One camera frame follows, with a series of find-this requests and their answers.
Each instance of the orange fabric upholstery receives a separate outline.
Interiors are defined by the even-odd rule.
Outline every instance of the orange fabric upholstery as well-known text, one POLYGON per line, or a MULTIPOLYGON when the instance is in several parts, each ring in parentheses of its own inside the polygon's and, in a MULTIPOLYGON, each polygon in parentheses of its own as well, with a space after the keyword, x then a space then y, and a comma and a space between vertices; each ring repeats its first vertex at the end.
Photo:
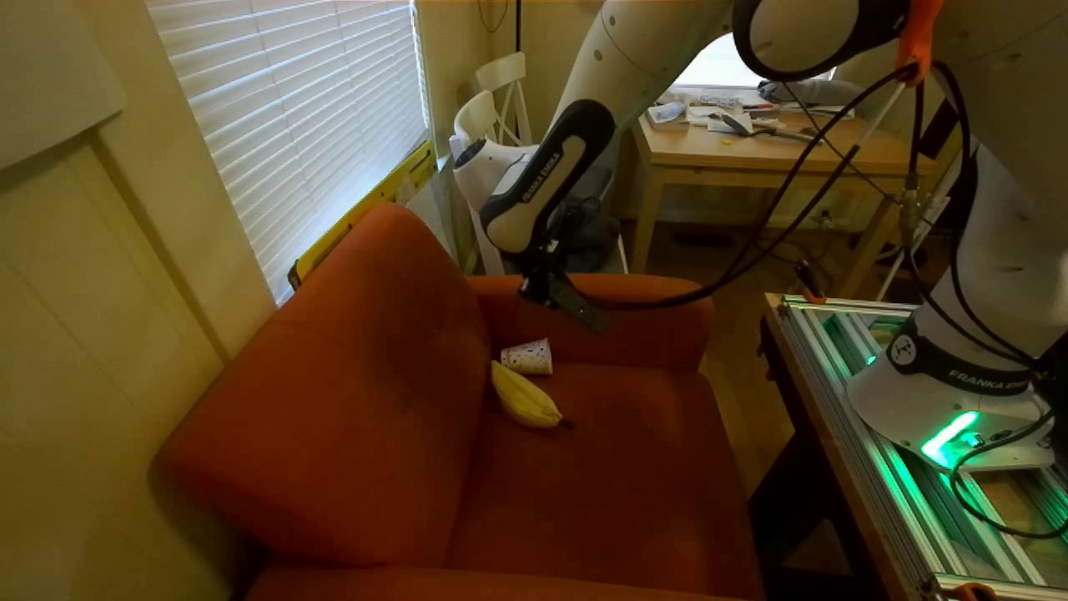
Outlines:
POLYGON ((387 596, 387 601, 727 601, 712 593, 619 588, 597 581, 495 575, 495 572, 433 572, 433 569, 384 569, 384 572, 329 572, 274 564, 252 583, 250 601, 293 596, 387 596))
POLYGON ((472 295, 387 207, 263 325, 163 456, 274 554, 437 564, 482 382, 472 295))
MULTIPOLYGON (((578 277, 601 302, 689 290, 578 277)), ((460 277, 402 207, 371 209, 218 376, 163 467, 277 560, 293 596, 762 596, 743 486, 697 364, 712 304, 609 309, 608 330, 460 277), (574 427, 505 417, 505 344, 574 427)))

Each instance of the banana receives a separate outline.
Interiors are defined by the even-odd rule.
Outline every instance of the banana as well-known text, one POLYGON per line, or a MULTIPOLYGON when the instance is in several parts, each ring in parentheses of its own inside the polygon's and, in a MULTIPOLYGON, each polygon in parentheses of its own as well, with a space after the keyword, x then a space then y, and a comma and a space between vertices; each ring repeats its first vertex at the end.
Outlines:
POLYGON ((559 407, 524 374, 491 361, 491 382, 507 417, 528 427, 557 427, 562 423, 559 407))

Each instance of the table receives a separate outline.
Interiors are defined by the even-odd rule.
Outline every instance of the table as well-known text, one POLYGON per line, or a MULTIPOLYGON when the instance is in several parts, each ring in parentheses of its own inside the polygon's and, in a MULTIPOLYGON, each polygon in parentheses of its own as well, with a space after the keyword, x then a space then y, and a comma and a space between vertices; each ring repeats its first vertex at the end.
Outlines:
MULTIPOLYGON (((802 131, 802 115, 779 115, 774 116, 787 131, 802 131)), ((848 116, 839 120, 827 139, 838 149, 848 149, 861 135, 868 131, 868 120, 848 116)), ((655 240, 655 224, 659 214, 665 186, 689 184, 689 186, 756 186, 756 190, 776 190, 795 160, 802 157, 804 144, 792 137, 737 137, 725 131, 708 126, 655 126, 646 116, 639 116, 634 126, 634 179, 630 190, 636 190, 636 227, 630 244, 630 267, 646 267, 646 251, 655 240)), ((868 144, 861 144, 857 157, 852 160, 863 178, 871 178, 882 190, 901 190, 901 175, 906 168, 906 144, 874 131, 868 144)), ((804 184, 823 184, 823 178, 838 168, 838 155, 827 148, 817 148, 795 186, 804 184)), ((868 186, 855 170, 844 170, 838 186, 868 186)), ((878 214, 871 218, 861 246, 848 267, 848 274, 834 284, 834 295, 855 296, 863 274, 878 259, 882 246, 895 238, 897 227, 897 204, 882 199, 878 214)))
MULTIPOLYGON (((1068 540, 1021 543, 976 524, 956 509, 942 472, 882 442, 848 411, 848 376, 882 346, 863 330, 883 330, 911 309, 765 296, 762 351, 795 421, 795 438, 749 499, 767 596, 927 596, 931 588, 965 581, 985 581, 1004 596, 1068 596, 1068 540), (783 558, 817 520, 834 524, 855 579, 823 579, 813 593, 802 591, 783 558)), ((976 504, 1025 532, 1044 532, 1033 524, 1040 512, 1068 514, 1063 467, 965 481, 976 504)))

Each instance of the green light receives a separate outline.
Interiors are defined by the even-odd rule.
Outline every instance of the green light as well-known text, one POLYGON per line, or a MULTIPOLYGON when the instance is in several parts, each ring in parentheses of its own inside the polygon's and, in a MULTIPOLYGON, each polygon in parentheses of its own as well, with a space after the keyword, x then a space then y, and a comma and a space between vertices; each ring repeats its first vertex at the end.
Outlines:
POLYGON ((974 421, 976 421, 974 411, 956 413, 947 427, 942 427, 942 430, 925 445, 925 453, 942 463, 942 447, 944 447, 947 442, 953 442, 965 427, 971 427, 974 421))

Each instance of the armchair armrest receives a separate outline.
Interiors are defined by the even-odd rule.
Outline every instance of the armchair armrest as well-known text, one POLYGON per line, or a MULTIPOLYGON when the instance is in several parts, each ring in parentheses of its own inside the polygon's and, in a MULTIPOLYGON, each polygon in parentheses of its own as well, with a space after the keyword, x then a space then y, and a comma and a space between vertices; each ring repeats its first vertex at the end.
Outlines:
POLYGON ((727 601, 601 581, 446 569, 268 569, 247 601, 727 601))
MULTIPOLYGON (((479 302, 495 346, 548 338, 557 361, 687 367, 699 364, 712 330, 712 302, 682 308, 608 308, 608 327, 590 330, 574 318, 537 308, 516 295, 520 277, 466 277, 479 302)), ((649 274, 578 274, 578 290, 608 304, 659 302, 697 284, 649 274)))

